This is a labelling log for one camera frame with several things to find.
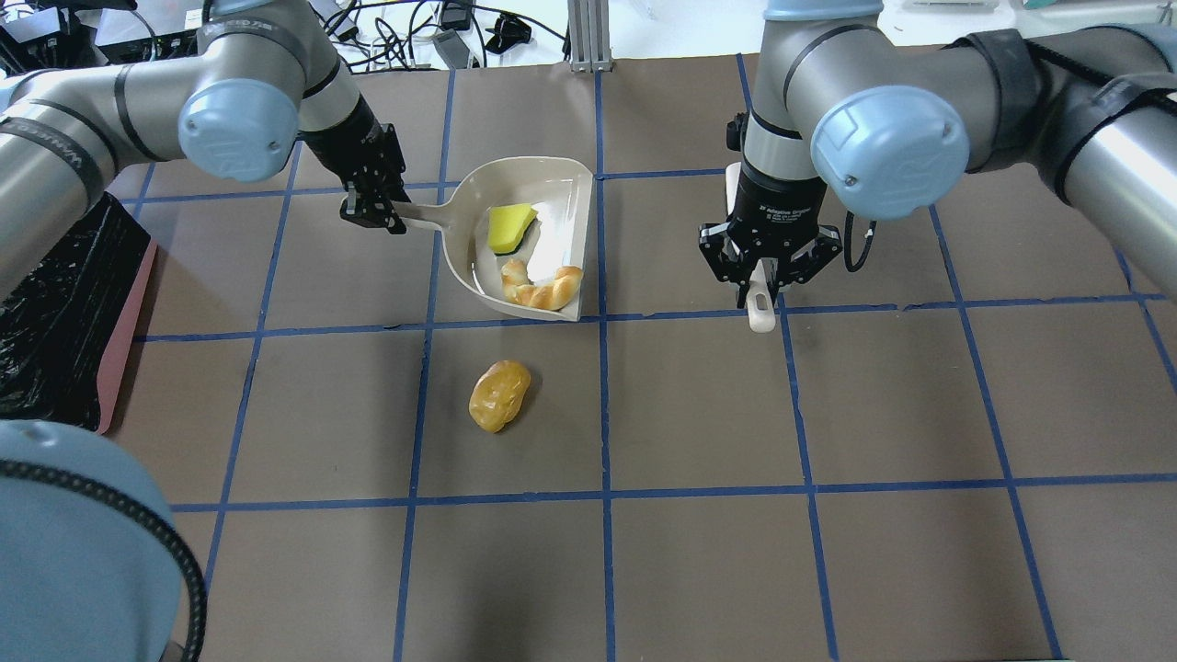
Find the robotic arm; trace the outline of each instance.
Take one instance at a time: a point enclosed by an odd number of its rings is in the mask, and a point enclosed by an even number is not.
[[[211,13],[199,57],[0,81],[0,297],[124,167],[187,158],[257,181],[281,171],[297,137],[344,184],[343,218],[405,232],[397,134],[305,0],[219,0]]]
[[[1177,31],[1108,26],[1024,40],[972,34],[900,54],[880,0],[770,0],[734,208],[699,247],[744,307],[757,271],[772,300],[842,251],[819,226],[832,187],[852,213],[892,220],[965,172],[1033,164],[1170,297],[1177,297]]]

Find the yellow potato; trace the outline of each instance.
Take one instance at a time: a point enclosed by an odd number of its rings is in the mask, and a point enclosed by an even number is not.
[[[498,432],[514,421],[523,397],[531,386],[531,372],[517,360],[500,360],[474,384],[470,396],[470,416],[487,432]]]

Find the yellow sponge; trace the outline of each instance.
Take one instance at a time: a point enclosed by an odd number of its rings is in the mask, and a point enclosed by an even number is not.
[[[536,210],[528,204],[491,207],[490,237],[486,244],[497,256],[510,256],[536,220]]]

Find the green object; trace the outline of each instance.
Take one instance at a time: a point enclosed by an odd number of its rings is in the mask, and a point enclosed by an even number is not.
[[[491,207],[491,226],[486,244],[497,256],[510,256],[519,250],[527,229],[536,220],[536,210],[528,204]]]

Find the black bin liner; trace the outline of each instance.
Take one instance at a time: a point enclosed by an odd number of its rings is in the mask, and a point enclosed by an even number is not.
[[[98,429],[98,368],[149,244],[106,193],[0,304],[0,418]]]

